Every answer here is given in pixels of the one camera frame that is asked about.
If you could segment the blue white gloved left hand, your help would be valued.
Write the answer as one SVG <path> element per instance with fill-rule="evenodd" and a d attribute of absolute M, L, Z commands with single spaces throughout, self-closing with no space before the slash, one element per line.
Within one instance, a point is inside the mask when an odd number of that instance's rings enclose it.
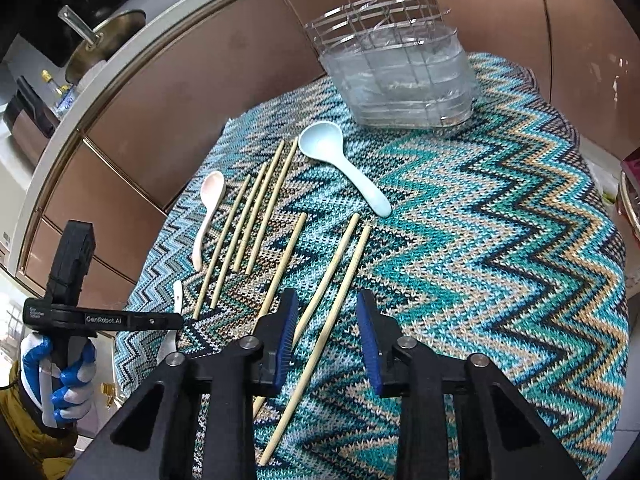
<path fill-rule="evenodd" d="M 89 338 L 73 336 L 74 350 L 82 342 L 78 359 L 53 373 L 60 382 L 51 384 L 51 376 L 40 372 L 43 361 L 51 361 L 53 342 L 48 336 L 31 332 L 21 341 L 20 393 L 25 410 L 34 422 L 44 429 L 58 429 L 73 425 L 91 410 L 96 376 L 96 347 Z"/>

